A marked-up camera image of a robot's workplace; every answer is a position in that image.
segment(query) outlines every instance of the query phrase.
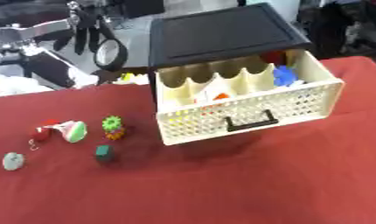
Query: yellow object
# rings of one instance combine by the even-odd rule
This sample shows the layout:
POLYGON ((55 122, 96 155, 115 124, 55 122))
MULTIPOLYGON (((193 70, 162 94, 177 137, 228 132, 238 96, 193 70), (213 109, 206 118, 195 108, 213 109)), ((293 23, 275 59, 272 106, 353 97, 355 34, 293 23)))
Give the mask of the yellow object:
POLYGON ((124 134, 125 134, 124 129, 121 129, 120 131, 115 132, 115 133, 106 132, 105 136, 107 137, 107 139, 115 141, 115 140, 119 140, 120 138, 122 138, 124 134))
POLYGON ((122 80, 123 81, 130 81, 132 77, 135 75, 133 73, 122 73, 122 80))

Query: blue toy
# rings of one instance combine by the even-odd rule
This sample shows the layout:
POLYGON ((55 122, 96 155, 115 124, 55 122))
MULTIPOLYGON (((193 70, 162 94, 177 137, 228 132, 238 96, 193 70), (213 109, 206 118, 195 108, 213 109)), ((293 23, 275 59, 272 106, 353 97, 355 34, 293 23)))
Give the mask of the blue toy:
POLYGON ((274 85, 277 87, 290 86, 297 81, 296 74, 286 66, 279 66, 274 70, 274 85))

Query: white toy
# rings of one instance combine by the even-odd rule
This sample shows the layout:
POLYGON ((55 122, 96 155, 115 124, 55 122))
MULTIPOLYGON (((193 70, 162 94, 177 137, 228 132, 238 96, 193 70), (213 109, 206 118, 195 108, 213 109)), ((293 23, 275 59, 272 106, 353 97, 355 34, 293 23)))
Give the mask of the white toy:
POLYGON ((15 152, 7 153, 3 158, 3 167, 6 171, 15 171, 24 165, 24 155, 15 152))

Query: white cloth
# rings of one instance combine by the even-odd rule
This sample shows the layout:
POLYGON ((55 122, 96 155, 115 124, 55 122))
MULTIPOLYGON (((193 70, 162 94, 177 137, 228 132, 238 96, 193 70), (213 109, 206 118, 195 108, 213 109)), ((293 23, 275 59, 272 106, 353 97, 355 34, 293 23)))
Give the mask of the white cloth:
POLYGON ((21 95, 53 91, 38 84, 38 81, 25 77, 7 77, 0 74, 0 96, 21 95))

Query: orange toy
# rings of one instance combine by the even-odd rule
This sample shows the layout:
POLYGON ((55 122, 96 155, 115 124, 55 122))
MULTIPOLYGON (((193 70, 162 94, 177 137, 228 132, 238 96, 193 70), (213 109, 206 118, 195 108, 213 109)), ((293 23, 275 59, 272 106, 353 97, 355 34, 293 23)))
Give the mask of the orange toy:
POLYGON ((110 140, 119 140, 124 136, 124 129, 119 129, 114 132, 105 132, 105 135, 110 140))

